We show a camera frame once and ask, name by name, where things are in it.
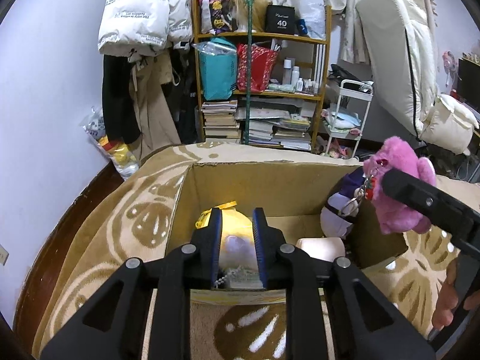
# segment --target white wall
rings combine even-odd
[[[46,238],[105,166],[79,123],[101,104],[105,0],[16,0],[0,24],[0,310],[12,323]]]
[[[435,3],[437,4],[435,10],[438,15],[436,17],[437,28],[435,34],[438,46],[437,64],[440,67],[437,73],[437,83],[440,91],[449,93],[451,85],[448,88],[445,87],[446,73],[443,70],[443,52],[450,50],[457,59],[462,56],[462,52],[471,52],[472,48],[478,48],[480,31],[461,0],[435,0]],[[338,64],[344,67],[361,80],[370,80],[370,66],[349,64],[339,60],[342,27],[343,22],[340,20],[340,16],[336,16],[331,37],[330,64]],[[363,115],[361,106],[356,111],[360,116]],[[415,138],[392,115],[381,108],[375,102],[374,97],[363,136],[368,140],[383,142],[393,135],[398,135],[411,145],[415,144]]]

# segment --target red bag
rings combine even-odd
[[[238,45],[237,87],[240,91],[247,90],[247,51],[248,46],[246,44]],[[278,51],[256,45],[251,46],[250,90],[252,92],[259,93],[267,89],[277,55]]]

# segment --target metal bolt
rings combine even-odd
[[[280,251],[284,253],[292,253],[294,250],[295,246],[293,246],[292,244],[283,244],[282,246],[280,246]]]
[[[139,267],[140,260],[138,258],[134,257],[132,259],[128,259],[125,265],[129,269],[135,269],[135,268]]]
[[[186,244],[181,248],[182,253],[192,254],[197,250],[197,247],[194,244]]]
[[[351,262],[348,258],[346,257],[338,257],[337,258],[337,265],[342,267],[342,268],[348,268],[350,266]]]

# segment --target human hand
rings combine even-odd
[[[455,279],[457,278],[457,259],[453,260],[447,267],[447,277],[442,285],[440,294],[438,294],[435,311],[431,318],[431,324],[435,329],[441,330],[453,321],[453,312],[458,304],[457,291],[454,288]],[[465,299],[463,308],[472,310],[480,305],[480,291],[473,293]]]

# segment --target computer monitor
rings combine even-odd
[[[480,112],[480,66],[467,59],[458,61],[457,93],[475,111]]]

